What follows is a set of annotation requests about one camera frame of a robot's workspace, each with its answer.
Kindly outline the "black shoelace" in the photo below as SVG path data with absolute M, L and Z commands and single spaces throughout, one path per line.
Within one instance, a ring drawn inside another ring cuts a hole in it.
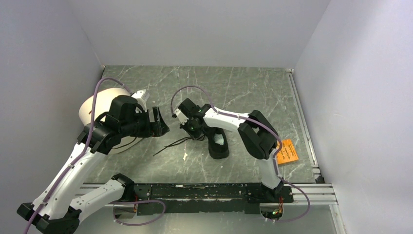
M 190 136 L 181 138 L 181 139 L 179 139 L 179 140 L 176 140 L 176 141 L 174 141 L 174 142 L 172 142 L 172 143 L 164 146 L 164 148 L 162 148 L 161 150 L 159 150 L 158 152 L 156 152 L 156 153 L 153 154 L 152 156 L 156 156 L 157 154 L 161 153 L 162 151 L 166 150 L 167 148 L 170 148 L 170 147 L 177 146 L 177 145 L 179 145 L 179 144 L 185 143 L 185 142 L 188 141 L 188 140 L 203 141 L 203 140 L 205 139 L 205 137 L 206 137 L 205 135 L 201 135 L 201 136 L 198 137 L 198 138 L 192 138 L 192 137 L 190 137 Z

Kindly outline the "black shoe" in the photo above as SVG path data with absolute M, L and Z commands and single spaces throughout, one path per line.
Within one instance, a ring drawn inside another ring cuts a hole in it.
M 225 132 L 222 128 L 208 127 L 205 130 L 208 139 L 209 155 L 216 160 L 229 156 L 229 147 Z

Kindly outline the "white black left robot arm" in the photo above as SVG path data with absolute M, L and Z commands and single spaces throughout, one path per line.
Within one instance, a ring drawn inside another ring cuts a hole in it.
M 128 95 L 115 97 L 108 111 L 84 127 L 77 144 L 59 174 L 33 202 L 22 203 L 17 214 L 43 234 L 72 234 L 87 217 L 111 202 L 136 198 L 134 181 L 123 174 L 76 197 L 93 168 L 125 137 L 161 137 L 169 131 L 157 107 L 154 119 Z

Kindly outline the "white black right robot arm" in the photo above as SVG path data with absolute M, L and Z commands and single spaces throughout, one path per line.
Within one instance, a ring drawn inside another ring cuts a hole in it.
M 237 133 L 247 152 L 258 161 L 264 198 L 274 202 L 281 196 L 284 182 L 275 157 L 282 141 L 260 111 L 235 113 L 210 104 L 200 107 L 186 98 L 176 109 L 172 109 L 171 114 L 179 120 L 180 128 L 192 139 L 206 136 L 208 152 L 213 159 L 229 156 L 225 132 Z

